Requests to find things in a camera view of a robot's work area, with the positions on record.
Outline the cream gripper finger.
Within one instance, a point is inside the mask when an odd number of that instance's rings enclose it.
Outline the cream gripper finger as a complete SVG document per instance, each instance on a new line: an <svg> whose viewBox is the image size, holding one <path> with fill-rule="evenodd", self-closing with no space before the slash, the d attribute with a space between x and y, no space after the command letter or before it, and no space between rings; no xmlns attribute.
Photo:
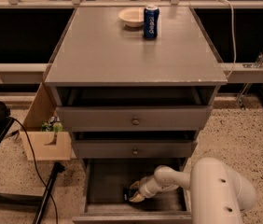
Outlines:
<svg viewBox="0 0 263 224"><path fill-rule="evenodd" d="M145 197L138 191L132 192L129 197L131 203L140 203L145 199Z"/></svg>
<svg viewBox="0 0 263 224"><path fill-rule="evenodd" d="M143 177L140 180L133 182L130 185L130 189L143 189L146 187L146 181L147 181L147 178Z"/></svg>

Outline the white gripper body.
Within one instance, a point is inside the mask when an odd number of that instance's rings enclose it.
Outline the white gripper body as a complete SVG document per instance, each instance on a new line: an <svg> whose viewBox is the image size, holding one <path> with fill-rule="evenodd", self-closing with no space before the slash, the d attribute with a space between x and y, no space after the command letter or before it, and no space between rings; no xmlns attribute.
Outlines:
<svg viewBox="0 0 263 224"><path fill-rule="evenodd" d="M162 190L162 185L153 175L143 177L140 180L139 192L145 198L151 198Z"/></svg>

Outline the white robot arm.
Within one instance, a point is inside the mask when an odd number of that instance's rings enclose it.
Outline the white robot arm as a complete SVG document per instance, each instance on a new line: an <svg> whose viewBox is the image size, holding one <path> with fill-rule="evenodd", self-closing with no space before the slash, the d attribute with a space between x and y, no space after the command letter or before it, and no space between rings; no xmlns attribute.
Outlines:
<svg viewBox="0 0 263 224"><path fill-rule="evenodd" d="M131 184L125 199L139 203L178 188L190 192L192 224L243 224L241 211L256 204L253 184L215 158L196 161L190 173L160 165L153 175Z"/></svg>

